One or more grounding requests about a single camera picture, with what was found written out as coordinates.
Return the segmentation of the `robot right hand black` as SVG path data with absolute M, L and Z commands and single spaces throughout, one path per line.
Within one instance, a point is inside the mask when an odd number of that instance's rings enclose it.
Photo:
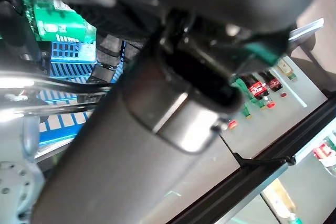
M 1 38 L 17 58 L 40 62 L 41 52 L 25 10 L 23 0 L 1 0 Z

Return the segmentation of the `robot left hand black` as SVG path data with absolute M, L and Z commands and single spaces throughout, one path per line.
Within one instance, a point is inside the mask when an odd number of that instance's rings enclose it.
M 97 18 L 124 7 L 145 46 L 95 108 L 32 223 L 137 223 L 242 104 L 235 74 L 274 65 L 313 0 L 63 0 Z

